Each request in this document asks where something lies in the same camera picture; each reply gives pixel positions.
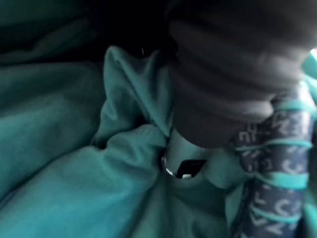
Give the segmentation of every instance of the teal fabric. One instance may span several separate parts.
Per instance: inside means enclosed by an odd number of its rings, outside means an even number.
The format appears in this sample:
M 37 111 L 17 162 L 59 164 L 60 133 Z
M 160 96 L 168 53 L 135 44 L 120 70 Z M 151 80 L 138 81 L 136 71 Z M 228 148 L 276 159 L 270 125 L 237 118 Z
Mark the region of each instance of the teal fabric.
M 48 60 L 96 33 L 78 0 L 0 0 L 0 65 Z
M 1 238 L 229 237 L 250 179 L 232 148 L 204 151 L 208 163 L 191 180 L 159 170 L 173 100 L 162 52 L 136 59 L 110 48 L 103 69 L 31 63 L 95 38 L 81 7 L 0 0 L 0 13 Z M 309 58 L 314 99 L 315 69 Z M 316 156 L 313 149 L 307 238 L 317 237 Z

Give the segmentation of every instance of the navy patterned strap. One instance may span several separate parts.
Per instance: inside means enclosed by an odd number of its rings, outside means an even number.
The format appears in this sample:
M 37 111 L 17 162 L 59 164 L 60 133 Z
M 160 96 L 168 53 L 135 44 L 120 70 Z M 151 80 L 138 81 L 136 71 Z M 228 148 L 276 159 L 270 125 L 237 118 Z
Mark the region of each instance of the navy patterned strap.
M 232 227 L 234 238 L 293 238 L 308 183 L 315 104 L 304 84 L 279 95 L 275 112 L 233 139 L 242 168 L 253 175 Z

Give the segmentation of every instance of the teal stitching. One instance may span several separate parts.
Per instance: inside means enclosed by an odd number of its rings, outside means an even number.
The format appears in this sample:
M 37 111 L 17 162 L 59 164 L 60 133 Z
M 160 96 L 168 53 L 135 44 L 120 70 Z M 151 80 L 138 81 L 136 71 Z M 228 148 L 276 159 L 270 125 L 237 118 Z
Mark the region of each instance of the teal stitching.
M 311 114 L 314 119 L 317 118 L 317 109 L 316 107 L 310 106 L 307 103 L 303 103 L 299 100 L 294 100 L 290 102 L 283 102 L 274 106 L 275 111 L 303 111 Z
M 264 183 L 285 189 L 305 189 L 309 179 L 308 173 L 289 175 L 280 172 L 272 172 L 266 173 L 264 175 L 260 173 L 254 173 L 254 176 Z
M 267 219 L 269 219 L 271 221 L 275 221 L 275 222 L 293 224 L 293 223 L 297 223 L 300 220 L 300 218 L 301 218 L 301 215 L 295 215 L 295 216 L 292 216 L 292 217 L 278 216 L 278 215 L 275 215 L 273 213 L 262 211 L 262 210 L 260 210 L 259 208 L 256 208 L 253 205 L 250 205 L 250 209 L 255 214 L 260 215 L 260 216 L 262 216 L 264 218 L 267 218 Z
M 235 148 L 236 151 L 246 151 L 246 150 L 256 150 L 256 149 L 262 149 L 268 145 L 297 145 L 301 147 L 306 148 L 312 148 L 312 143 L 309 141 L 303 141 L 303 140 L 294 140 L 294 139 L 273 139 L 269 140 L 262 145 L 251 145 L 251 146 L 241 146 Z

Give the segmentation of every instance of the drawstring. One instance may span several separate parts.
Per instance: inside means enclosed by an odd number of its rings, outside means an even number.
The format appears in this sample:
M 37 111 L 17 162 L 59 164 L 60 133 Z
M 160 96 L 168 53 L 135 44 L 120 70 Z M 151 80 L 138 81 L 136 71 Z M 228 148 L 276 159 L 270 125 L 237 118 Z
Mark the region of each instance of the drawstring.
M 234 238 L 294 238 L 302 216 L 315 104 L 304 83 L 272 104 L 270 119 L 248 125 L 233 140 L 242 168 L 253 177 L 244 186 Z

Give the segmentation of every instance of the teal blanket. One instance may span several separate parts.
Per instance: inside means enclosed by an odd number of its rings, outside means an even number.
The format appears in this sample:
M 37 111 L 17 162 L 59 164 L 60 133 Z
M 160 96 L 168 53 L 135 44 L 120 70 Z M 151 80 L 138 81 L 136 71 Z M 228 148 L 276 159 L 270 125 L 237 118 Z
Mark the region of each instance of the teal blanket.
M 0 9 L 14 2 L 30 4 L 0 0 Z M 233 151 L 205 151 L 208 164 L 191 180 L 159 170 L 172 127 L 168 58 L 110 48 L 103 68 L 31 63 L 94 38 L 72 1 L 51 1 L 49 11 L 31 2 L 39 9 L 20 22 L 10 11 L 0 15 L 0 237 L 229 237 L 248 180 Z M 38 31 L 15 38 L 23 22 L 37 22 Z M 314 57 L 304 64 L 312 77 L 316 68 Z M 316 100 L 315 80 L 305 80 Z M 303 210 L 307 238 L 317 237 L 315 154 Z

